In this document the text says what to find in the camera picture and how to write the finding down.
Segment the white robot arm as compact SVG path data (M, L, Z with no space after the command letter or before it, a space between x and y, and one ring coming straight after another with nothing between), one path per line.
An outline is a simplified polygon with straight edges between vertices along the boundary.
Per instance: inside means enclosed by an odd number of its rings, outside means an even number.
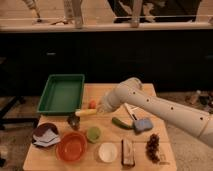
M150 96L142 90L142 82L136 77L107 92L99 101L97 110L99 113L111 113L124 103L159 117L213 148L213 115L208 112Z

